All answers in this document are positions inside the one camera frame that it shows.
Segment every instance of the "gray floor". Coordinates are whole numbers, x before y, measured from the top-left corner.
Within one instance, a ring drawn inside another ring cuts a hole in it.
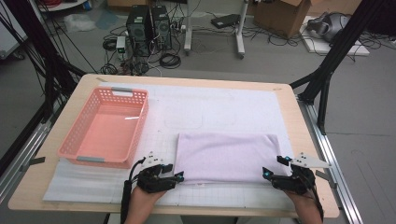
[[[66,10],[65,14],[75,11]],[[102,37],[125,23],[125,17],[95,9],[88,14],[102,29],[73,33],[70,37],[97,70],[104,63]],[[207,23],[208,18],[197,22]],[[72,64],[92,69],[61,35]],[[246,57],[240,60],[233,36],[193,35],[190,56],[179,53],[181,66],[175,70],[155,69],[149,77],[185,77],[254,82],[291,83],[313,72],[323,57],[297,47],[275,46],[267,35],[245,38]],[[369,57],[345,58],[336,70],[330,89],[326,130],[364,223],[394,223],[396,219],[395,49],[369,49]],[[28,60],[0,62],[0,156],[43,102],[42,91]],[[105,214],[42,213],[10,211],[9,196],[0,205],[0,223],[102,223]],[[186,223],[232,223],[232,219],[185,217]],[[292,223],[282,219],[281,223]],[[347,223],[344,216],[325,223]]]

